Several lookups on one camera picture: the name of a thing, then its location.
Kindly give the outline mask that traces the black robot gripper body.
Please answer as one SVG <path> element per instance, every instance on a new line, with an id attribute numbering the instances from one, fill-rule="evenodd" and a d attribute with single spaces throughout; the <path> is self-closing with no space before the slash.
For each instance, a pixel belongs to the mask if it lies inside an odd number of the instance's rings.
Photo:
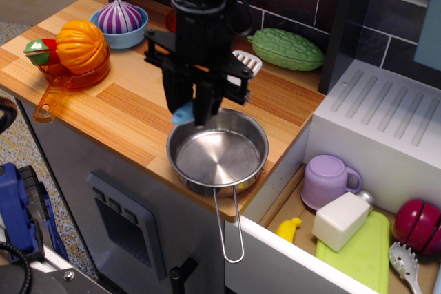
<path id="1" fill-rule="evenodd" d="M 171 0 L 176 31 L 145 33 L 147 62 L 162 69 L 164 63 L 179 67 L 193 83 L 193 97 L 197 84 L 209 82 L 223 98 L 244 104 L 251 71 L 232 54 L 237 1 L 246 0 Z"/>

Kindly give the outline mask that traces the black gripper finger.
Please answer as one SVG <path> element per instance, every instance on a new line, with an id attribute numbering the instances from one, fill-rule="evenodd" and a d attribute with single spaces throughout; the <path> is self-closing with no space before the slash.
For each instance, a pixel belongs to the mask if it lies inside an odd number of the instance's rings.
<path id="1" fill-rule="evenodd" d="M 193 83 L 173 63 L 163 64 L 163 87 L 167 108 L 173 114 L 193 97 Z"/>
<path id="2" fill-rule="evenodd" d="M 196 96 L 193 100 L 193 115 L 195 126 L 205 123 L 218 113 L 223 95 L 212 83 L 201 82 L 196 85 Z"/>

